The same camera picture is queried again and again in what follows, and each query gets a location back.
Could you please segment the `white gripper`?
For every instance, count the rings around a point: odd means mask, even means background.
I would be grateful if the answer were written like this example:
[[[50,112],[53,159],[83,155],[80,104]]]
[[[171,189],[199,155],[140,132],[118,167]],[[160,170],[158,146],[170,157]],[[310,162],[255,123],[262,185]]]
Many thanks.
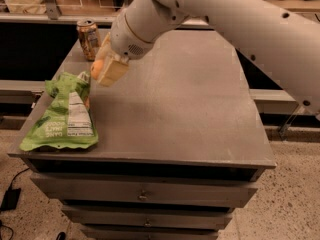
[[[110,87],[129,69],[128,60],[121,56],[138,60],[144,57],[153,46],[153,43],[142,41],[132,32],[127,23],[125,11],[122,11],[113,21],[110,33],[106,34],[95,56],[96,61],[104,61],[97,82],[102,86]]]

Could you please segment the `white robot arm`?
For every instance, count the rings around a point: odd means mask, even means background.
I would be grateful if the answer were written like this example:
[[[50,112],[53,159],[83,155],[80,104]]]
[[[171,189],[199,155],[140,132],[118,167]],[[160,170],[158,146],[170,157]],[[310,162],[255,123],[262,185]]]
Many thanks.
[[[314,116],[320,115],[320,24],[263,0],[134,0],[112,23],[91,67],[110,86],[162,34],[207,24]]]

